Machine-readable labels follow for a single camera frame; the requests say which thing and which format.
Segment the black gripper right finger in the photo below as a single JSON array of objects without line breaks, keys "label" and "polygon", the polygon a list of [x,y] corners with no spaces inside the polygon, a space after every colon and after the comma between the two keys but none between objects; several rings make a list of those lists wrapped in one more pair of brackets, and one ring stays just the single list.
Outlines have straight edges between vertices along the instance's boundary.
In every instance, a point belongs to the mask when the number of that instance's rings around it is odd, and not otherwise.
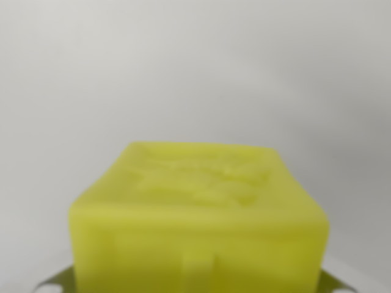
[{"label": "black gripper right finger", "polygon": [[343,269],[331,269],[323,268],[321,271],[317,292],[318,293],[336,293],[336,292],[349,292],[357,293],[358,289],[355,288],[349,279],[350,275],[348,271]]}]

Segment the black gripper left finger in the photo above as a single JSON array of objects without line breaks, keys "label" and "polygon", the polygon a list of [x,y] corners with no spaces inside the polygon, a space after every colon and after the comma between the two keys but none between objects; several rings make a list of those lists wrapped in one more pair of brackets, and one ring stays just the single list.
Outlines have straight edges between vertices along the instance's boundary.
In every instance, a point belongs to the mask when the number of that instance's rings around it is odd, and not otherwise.
[{"label": "black gripper left finger", "polygon": [[33,292],[77,292],[75,283],[75,273],[73,266],[69,266],[64,270],[50,276],[44,281],[39,282]]}]

